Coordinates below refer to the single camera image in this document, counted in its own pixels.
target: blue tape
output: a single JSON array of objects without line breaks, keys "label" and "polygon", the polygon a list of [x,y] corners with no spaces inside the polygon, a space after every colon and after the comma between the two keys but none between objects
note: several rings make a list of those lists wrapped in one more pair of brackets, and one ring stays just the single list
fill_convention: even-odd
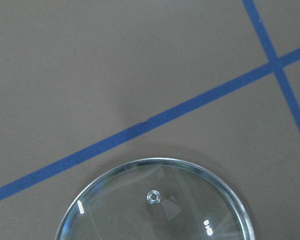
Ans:
[{"label": "blue tape", "polygon": [[285,55],[279,59],[279,61],[281,62],[281,65],[283,67],[293,64],[299,60],[300,60],[300,48],[298,48],[297,50],[295,50],[293,52],[288,53],[287,55]]},{"label": "blue tape", "polygon": [[134,139],[150,130],[166,124],[199,107],[202,107],[203,105],[219,99],[233,91],[236,91],[262,77],[267,76],[268,74],[272,73],[272,71],[273,70],[269,64],[260,66],[173,108],[159,113],[158,115],[149,118],[146,122],[138,123],[72,155],[60,159],[11,183],[8,183],[7,185],[0,187],[0,201],[82,162],[85,162],[99,154],[102,154],[107,150]]},{"label": "blue tape", "polygon": [[280,88],[283,92],[285,100],[290,108],[296,125],[300,131],[300,106],[298,104],[297,98],[294,94],[292,87],[288,81],[288,78],[283,70],[283,64],[291,64],[297,59],[300,59],[300,49],[294,51],[293,54],[287,54],[285,57],[278,59],[275,48],[270,40],[267,30],[261,20],[261,17],[257,11],[257,8],[253,0],[242,0],[245,9],[250,17],[253,27],[258,35],[258,38],[262,44],[264,52],[269,59],[269,64],[272,66],[274,74],[278,80]]}]

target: glass pot lid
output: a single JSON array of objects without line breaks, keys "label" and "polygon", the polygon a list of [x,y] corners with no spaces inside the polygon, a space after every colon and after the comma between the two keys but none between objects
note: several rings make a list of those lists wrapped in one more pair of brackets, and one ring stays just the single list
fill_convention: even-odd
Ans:
[{"label": "glass pot lid", "polygon": [[90,183],[67,210],[55,240],[254,240],[234,192],[193,163],[146,158]]}]

